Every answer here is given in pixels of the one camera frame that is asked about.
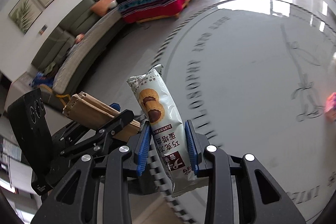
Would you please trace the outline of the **biscuit snack wrapper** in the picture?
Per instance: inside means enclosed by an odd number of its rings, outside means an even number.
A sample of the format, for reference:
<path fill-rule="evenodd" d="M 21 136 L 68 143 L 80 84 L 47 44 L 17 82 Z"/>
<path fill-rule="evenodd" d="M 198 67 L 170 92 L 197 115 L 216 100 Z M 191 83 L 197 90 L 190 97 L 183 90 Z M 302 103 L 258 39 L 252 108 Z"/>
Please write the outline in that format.
<path fill-rule="evenodd" d="M 158 64 L 146 74 L 127 80 L 146 118 L 165 174 L 172 183 L 172 196 L 177 197 L 208 184 L 197 178 L 191 167 L 185 127 L 177 106 L 161 76 Z"/>

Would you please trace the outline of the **brown cardboard box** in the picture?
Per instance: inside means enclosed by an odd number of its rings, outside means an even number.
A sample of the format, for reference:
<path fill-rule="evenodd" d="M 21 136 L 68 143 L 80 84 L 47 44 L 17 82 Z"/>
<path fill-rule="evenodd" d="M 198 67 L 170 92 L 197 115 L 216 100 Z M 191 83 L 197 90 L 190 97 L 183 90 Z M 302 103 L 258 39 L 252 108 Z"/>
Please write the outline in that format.
<path fill-rule="evenodd" d="M 63 114 L 89 129 L 97 130 L 120 112 L 85 92 L 74 94 L 64 106 Z"/>

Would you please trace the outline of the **green curved sofa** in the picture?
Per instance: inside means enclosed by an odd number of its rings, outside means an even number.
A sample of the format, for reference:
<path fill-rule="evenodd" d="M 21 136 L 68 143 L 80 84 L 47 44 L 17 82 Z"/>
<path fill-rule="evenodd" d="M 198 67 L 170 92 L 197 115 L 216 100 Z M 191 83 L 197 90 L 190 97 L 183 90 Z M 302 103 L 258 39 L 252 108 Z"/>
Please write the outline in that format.
<path fill-rule="evenodd" d="M 109 7 L 105 15 L 93 12 L 98 1 L 101 0 L 82 0 L 77 4 L 46 38 L 31 62 L 40 72 L 51 64 L 58 67 L 51 87 L 57 94 L 74 94 L 98 57 L 132 28 L 117 7 Z"/>

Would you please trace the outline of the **blue bag on sofa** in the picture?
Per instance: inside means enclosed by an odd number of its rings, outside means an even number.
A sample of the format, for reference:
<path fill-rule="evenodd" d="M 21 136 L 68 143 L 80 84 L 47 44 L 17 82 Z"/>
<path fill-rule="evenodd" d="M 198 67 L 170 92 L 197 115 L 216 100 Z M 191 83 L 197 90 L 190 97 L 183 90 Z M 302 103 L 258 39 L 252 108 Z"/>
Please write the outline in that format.
<path fill-rule="evenodd" d="M 54 78 L 54 76 L 48 77 L 45 76 L 42 72 L 38 72 L 34 79 L 31 81 L 30 86 L 34 88 L 39 85 L 46 85 L 51 88 L 54 84 Z"/>

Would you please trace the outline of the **orange cushion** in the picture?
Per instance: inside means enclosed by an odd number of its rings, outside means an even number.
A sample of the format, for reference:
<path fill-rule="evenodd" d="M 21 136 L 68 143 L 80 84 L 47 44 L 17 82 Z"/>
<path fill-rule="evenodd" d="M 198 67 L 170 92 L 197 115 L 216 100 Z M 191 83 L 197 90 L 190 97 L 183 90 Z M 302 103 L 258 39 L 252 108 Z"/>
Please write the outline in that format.
<path fill-rule="evenodd" d="M 100 16 L 103 17 L 105 16 L 109 10 L 112 10 L 117 7 L 117 2 L 116 0 L 100 0 L 96 2 L 90 10 Z"/>

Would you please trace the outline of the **pink item in plastic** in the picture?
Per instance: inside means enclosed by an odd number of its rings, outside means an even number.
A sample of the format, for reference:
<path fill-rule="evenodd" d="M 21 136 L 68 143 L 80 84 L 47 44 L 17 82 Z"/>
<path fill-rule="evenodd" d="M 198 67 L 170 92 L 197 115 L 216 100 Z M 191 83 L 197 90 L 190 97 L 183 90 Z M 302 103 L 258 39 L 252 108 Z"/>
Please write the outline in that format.
<path fill-rule="evenodd" d="M 328 96 L 325 103 L 325 117 L 330 122 L 335 122 L 336 120 L 336 93 L 332 93 Z"/>

